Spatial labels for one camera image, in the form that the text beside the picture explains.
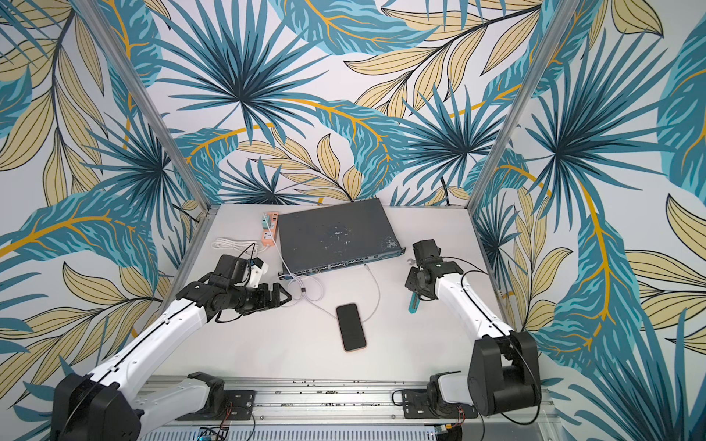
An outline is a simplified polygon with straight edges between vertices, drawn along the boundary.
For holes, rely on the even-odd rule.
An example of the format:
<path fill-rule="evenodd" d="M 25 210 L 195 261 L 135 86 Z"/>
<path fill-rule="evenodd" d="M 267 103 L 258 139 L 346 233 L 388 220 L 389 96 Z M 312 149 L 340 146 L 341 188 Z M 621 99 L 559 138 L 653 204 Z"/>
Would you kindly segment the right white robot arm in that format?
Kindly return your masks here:
<path fill-rule="evenodd" d="M 439 407 L 466 405 L 480 415 L 507 415 L 542 402 L 537 345 L 528 332 L 516 332 L 472 289 L 461 267 L 427 257 L 410 269 L 406 288 L 425 301 L 441 301 L 465 326 L 473 343 L 466 372 L 430 378 L 429 393 Z"/>

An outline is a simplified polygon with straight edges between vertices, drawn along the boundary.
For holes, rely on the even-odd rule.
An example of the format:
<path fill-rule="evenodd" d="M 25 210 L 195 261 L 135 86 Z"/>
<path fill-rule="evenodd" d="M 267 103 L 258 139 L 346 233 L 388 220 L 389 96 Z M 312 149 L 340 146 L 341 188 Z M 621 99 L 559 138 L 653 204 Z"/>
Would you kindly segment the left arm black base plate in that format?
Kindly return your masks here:
<path fill-rule="evenodd" d="M 251 419 L 256 395 L 254 390 L 225 390 L 213 404 L 207 404 L 205 410 L 187 413 L 178 417 L 178 421 L 247 421 Z"/>

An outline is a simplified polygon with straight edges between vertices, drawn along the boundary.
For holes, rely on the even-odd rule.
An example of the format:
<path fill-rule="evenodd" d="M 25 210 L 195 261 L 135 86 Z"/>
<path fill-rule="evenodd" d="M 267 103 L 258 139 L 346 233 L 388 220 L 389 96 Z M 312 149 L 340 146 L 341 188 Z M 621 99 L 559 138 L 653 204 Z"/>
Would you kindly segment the black phone pink case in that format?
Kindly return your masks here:
<path fill-rule="evenodd" d="M 336 308 L 338 327 L 342 344 L 346 352 L 353 352 L 367 347 L 362 320 L 355 303 L 344 304 Z"/>

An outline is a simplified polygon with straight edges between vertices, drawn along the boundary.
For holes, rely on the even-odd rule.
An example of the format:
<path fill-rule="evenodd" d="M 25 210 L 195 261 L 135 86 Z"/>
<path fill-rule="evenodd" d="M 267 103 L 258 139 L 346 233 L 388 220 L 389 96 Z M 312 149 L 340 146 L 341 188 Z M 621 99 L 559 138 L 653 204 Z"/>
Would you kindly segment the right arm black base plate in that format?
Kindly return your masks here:
<path fill-rule="evenodd" d="M 470 404 L 450 404 L 435 392 L 421 389 L 401 389 L 393 393 L 393 404 L 403 408 L 406 420 L 476 419 L 478 411 Z"/>

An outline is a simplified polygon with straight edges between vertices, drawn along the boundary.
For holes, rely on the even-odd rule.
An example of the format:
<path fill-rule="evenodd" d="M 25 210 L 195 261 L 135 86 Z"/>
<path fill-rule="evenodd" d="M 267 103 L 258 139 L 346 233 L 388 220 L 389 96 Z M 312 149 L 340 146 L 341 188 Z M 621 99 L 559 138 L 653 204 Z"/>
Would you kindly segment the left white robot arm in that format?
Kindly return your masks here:
<path fill-rule="evenodd" d="M 249 288 L 216 273 L 189 283 L 132 343 L 90 373 L 70 374 L 57 385 L 49 438 L 136 440 L 185 415 L 222 418 L 228 408 L 224 381 L 200 371 L 165 391 L 143 398 L 138 393 L 188 337 L 221 312 L 247 316 L 291 300 L 279 283 Z"/>

